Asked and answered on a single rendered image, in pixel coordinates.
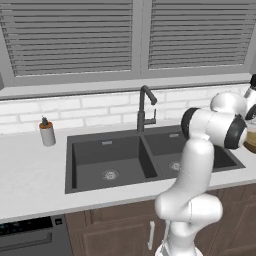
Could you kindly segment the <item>dark grey double sink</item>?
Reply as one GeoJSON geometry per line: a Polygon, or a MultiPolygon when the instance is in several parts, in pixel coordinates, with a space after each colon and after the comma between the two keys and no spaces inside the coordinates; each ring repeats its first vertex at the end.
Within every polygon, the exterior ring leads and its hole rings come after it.
{"type": "Polygon", "coordinates": [[[178,125],[69,136],[65,192],[173,179],[185,143],[178,125]]]}

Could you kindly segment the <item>brown cupboard door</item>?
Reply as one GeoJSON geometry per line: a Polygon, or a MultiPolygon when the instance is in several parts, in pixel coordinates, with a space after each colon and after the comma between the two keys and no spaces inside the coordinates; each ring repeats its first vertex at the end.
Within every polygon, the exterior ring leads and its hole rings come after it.
{"type": "Polygon", "coordinates": [[[256,183],[208,194],[221,201],[223,216],[197,234],[203,256],[256,256],[256,183]]]}
{"type": "Polygon", "coordinates": [[[153,200],[68,213],[65,219],[73,256],[154,256],[165,229],[153,200]],[[155,221],[152,250],[150,221],[155,221]]]}

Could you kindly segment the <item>dark grey tap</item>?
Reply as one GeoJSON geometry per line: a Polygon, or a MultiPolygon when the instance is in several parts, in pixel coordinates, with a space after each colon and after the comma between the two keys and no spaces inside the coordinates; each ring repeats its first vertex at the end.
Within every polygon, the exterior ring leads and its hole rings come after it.
{"type": "Polygon", "coordinates": [[[146,125],[151,125],[156,123],[156,117],[147,119],[145,117],[145,97],[148,97],[152,106],[157,103],[157,98],[154,96],[152,91],[147,85],[143,85],[140,89],[139,98],[139,110],[137,113],[137,132],[142,133],[146,125]]]}

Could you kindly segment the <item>grey soap dispenser brown top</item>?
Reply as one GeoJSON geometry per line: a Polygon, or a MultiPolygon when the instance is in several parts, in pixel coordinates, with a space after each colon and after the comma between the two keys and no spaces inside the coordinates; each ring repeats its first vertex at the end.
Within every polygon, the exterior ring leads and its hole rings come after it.
{"type": "Polygon", "coordinates": [[[53,124],[46,117],[42,117],[39,129],[44,146],[50,147],[56,144],[53,124]]]}

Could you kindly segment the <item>grey window with blinds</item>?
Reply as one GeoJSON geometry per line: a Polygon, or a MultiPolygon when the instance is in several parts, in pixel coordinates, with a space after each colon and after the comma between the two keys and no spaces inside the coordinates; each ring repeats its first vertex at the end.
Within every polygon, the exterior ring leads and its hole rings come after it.
{"type": "Polygon", "coordinates": [[[0,0],[0,99],[238,83],[256,0],[0,0]]]}

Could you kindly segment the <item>glass jug with brown liquid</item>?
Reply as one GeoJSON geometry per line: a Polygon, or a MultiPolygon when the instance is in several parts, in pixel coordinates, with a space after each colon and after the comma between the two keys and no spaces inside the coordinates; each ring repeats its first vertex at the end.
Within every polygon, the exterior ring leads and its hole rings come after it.
{"type": "Polygon", "coordinates": [[[256,154],[256,118],[247,121],[247,137],[244,142],[244,147],[250,152],[256,154]]]}

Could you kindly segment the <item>dark grey dishwasher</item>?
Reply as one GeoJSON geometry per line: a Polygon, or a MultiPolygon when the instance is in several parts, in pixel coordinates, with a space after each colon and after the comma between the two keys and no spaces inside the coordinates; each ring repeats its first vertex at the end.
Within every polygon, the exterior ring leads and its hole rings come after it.
{"type": "Polygon", "coordinates": [[[65,217],[1,223],[0,256],[73,256],[65,217]]]}

